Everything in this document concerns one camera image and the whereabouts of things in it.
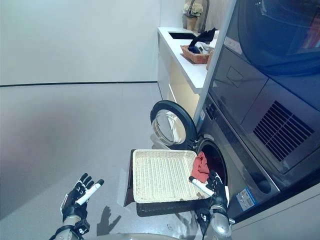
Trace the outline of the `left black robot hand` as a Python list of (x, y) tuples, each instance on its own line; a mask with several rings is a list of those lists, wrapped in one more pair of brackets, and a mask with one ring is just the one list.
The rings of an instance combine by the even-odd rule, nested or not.
[(88, 173), (84, 173), (75, 183), (72, 190), (67, 193), (60, 206), (62, 220), (67, 217), (78, 216), (81, 220), (86, 219), (87, 206), (91, 196), (104, 184), (103, 179), (94, 182)]

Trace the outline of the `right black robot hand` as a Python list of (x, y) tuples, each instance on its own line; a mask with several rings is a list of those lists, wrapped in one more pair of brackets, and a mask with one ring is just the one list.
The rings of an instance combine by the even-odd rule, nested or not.
[(222, 206), (224, 209), (228, 208), (229, 197), (226, 193), (226, 186), (216, 171), (210, 171), (207, 183), (202, 183), (194, 176), (190, 176), (189, 181), (211, 197), (214, 205)]

